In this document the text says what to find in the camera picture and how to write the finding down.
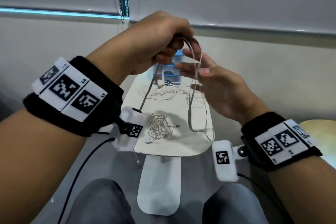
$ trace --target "white wall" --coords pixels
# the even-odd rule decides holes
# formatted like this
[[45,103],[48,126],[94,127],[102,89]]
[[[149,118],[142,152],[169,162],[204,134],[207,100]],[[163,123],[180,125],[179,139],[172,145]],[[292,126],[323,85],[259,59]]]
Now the white wall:
[[[31,82],[53,61],[86,55],[115,36],[120,21],[83,22],[0,17],[2,116],[22,107]],[[242,75],[267,105],[297,121],[336,120],[336,40],[276,33],[196,30],[203,51]],[[127,91],[134,77],[122,84]],[[240,127],[212,112],[216,139],[238,141]]]

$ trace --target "jeans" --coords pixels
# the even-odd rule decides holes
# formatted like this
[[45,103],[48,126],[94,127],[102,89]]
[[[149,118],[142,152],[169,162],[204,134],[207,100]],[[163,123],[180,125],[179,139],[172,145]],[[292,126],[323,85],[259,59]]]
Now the jeans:
[[[78,194],[66,224],[135,224],[120,186],[97,179]],[[241,184],[221,186],[204,204],[203,224],[268,224],[258,198]]]

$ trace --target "floor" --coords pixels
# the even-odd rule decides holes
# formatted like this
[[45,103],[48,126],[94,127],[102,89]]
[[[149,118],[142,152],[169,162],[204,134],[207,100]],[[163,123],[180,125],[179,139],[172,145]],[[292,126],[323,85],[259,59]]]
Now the floor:
[[[69,187],[78,168],[87,155],[105,139],[107,139],[107,135],[98,134],[88,139],[61,185],[32,222],[33,224],[57,223]],[[137,205],[137,191],[145,155],[138,154],[138,157],[141,162],[140,167],[136,163],[133,152],[117,152],[109,143],[98,149],[84,166],[73,188],[62,223],[65,223],[67,219],[75,197],[87,183],[97,178],[110,178],[115,180],[123,189],[126,199],[131,205],[132,216],[137,224],[200,224],[204,202],[223,184],[216,179],[211,149],[208,149],[203,154],[181,159],[182,185],[180,207],[176,213],[169,217],[148,215],[139,209]],[[237,167],[240,173],[258,181],[269,194],[276,198],[267,176],[262,171],[251,168],[246,160],[238,162]],[[249,188],[258,196],[270,224],[284,223],[278,210],[258,188],[255,188],[251,182],[244,178],[240,178],[239,183]]]

